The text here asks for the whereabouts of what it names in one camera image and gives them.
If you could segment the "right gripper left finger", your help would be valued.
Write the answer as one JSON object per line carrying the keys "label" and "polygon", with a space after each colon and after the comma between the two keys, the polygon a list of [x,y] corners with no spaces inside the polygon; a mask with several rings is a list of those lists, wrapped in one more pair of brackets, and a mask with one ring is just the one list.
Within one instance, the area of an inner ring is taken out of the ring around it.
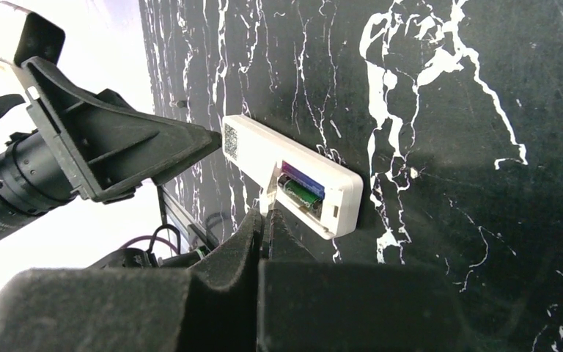
{"label": "right gripper left finger", "polygon": [[263,217],[190,268],[29,269],[0,291],[0,351],[254,351]]}

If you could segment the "long white remote control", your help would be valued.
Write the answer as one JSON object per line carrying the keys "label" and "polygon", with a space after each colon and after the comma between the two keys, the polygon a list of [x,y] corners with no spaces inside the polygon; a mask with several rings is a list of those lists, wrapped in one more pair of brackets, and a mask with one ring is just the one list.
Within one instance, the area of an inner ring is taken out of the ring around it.
{"label": "long white remote control", "polygon": [[260,192],[260,211],[283,205],[321,238],[356,229],[363,180],[355,172],[244,115],[222,120],[222,150]]}

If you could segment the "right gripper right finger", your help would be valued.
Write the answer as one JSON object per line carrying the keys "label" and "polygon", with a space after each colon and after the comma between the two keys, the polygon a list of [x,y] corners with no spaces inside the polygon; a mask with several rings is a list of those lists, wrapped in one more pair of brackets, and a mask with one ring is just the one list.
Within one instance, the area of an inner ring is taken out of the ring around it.
{"label": "right gripper right finger", "polygon": [[320,263],[268,213],[258,266],[260,351],[464,351],[460,304],[425,267]]}

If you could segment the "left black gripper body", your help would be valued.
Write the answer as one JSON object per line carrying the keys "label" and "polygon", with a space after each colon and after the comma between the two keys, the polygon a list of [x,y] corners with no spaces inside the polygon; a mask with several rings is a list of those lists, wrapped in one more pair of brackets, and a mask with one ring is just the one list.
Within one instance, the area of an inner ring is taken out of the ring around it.
{"label": "left black gripper body", "polygon": [[28,112],[73,192],[91,200],[95,176],[76,121],[86,114],[95,93],[78,87],[54,63],[38,56],[27,59],[16,77],[30,99]]}

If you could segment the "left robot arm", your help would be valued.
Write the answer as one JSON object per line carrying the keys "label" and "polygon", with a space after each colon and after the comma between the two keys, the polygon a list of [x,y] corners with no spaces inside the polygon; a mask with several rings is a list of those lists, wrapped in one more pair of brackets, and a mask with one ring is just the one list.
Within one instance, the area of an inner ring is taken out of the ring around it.
{"label": "left robot arm", "polygon": [[221,147],[221,134],[135,110],[110,89],[77,87],[37,56],[22,65],[37,94],[0,97],[0,118],[25,105],[35,129],[0,154],[0,241],[76,197],[111,204],[144,180],[169,182]]}

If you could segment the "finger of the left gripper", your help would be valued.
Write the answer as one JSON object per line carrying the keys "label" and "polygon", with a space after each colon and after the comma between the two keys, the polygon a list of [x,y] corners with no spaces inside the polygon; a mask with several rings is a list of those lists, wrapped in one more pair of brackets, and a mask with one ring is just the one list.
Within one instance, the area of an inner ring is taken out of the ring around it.
{"label": "finger of the left gripper", "polygon": [[146,179],[162,186],[222,144],[219,132],[139,112],[110,89],[95,94],[76,126],[95,176],[94,202],[127,199]]}

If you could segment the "green battery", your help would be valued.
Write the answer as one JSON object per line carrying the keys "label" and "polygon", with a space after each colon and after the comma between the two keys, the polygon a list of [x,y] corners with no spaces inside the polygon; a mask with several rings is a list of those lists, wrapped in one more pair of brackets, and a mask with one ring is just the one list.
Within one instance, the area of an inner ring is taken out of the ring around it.
{"label": "green battery", "polygon": [[318,195],[312,193],[309,189],[286,174],[282,174],[278,178],[277,184],[300,208],[307,210],[313,216],[321,217],[323,200],[319,198]]}

